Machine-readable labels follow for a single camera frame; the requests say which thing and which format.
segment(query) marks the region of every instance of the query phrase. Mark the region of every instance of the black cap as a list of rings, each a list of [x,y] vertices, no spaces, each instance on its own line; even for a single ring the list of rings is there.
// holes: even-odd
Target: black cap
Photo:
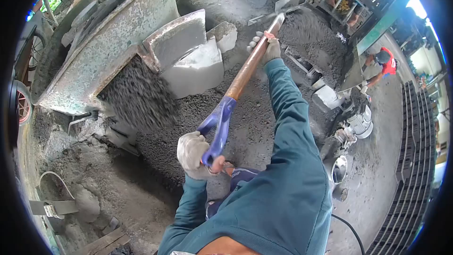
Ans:
[[[377,63],[381,64],[387,63],[390,60],[390,54],[386,51],[380,51],[379,53],[375,54],[374,57]]]

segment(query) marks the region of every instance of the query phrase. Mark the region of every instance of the work glove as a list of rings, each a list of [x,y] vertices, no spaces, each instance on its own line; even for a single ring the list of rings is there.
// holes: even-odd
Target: work glove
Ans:
[[[218,156],[211,167],[202,164],[201,157],[209,148],[209,144],[199,131],[184,134],[179,137],[177,157],[184,172],[193,179],[206,180],[219,174],[225,162],[224,156]]]
[[[264,31],[264,33],[268,38],[267,41],[269,42],[269,45],[266,49],[266,52],[263,55],[263,58],[261,59],[261,63],[263,65],[266,65],[266,63],[271,61],[272,59],[280,58],[280,43],[279,39],[275,38],[273,34],[268,33],[267,31]],[[257,43],[260,41],[264,33],[262,31],[256,32],[256,37],[252,38],[252,41],[249,43],[247,47],[247,51],[249,53],[252,53],[253,48],[256,47]]]
[[[362,87],[360,89],[360,93],[362,94],[366,94],[366,90],[368,90],[368,81],[367,80],[363,80],[362,82]]]

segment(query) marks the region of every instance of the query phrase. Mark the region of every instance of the red shirt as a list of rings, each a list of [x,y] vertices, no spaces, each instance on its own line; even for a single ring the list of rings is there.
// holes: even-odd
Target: red shirt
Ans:
[[[385,47],[381,47],[381,51],[386,51],[390,54],[389,62],[382,64],[382,74],[395,75],[396,74],[396,63],[395,63],[395,58],[393,57],[393,54],[391,53],[390,50],[388,50]]]

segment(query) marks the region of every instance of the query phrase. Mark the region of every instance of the teal long-sleeve shirt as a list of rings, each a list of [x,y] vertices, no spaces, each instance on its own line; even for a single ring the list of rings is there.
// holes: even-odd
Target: teal long-sleeve shirt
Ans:
[[[196,254],[222,236],[264,255],[324,254],[331,194],[310,131],[309,105],[282,59],[264,67],[276,119],[270,164],[251,181],[239,182],[208,221],[207,182],[186,175],[174,224],[164,233],[159,255]]]

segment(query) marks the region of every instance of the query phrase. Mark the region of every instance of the workshop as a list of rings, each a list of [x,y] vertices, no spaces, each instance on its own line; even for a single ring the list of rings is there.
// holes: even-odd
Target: workshop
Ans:
[[[442,182],[419,0],[37,0],[16,49],[16,179],[56,255],[403,254]]]

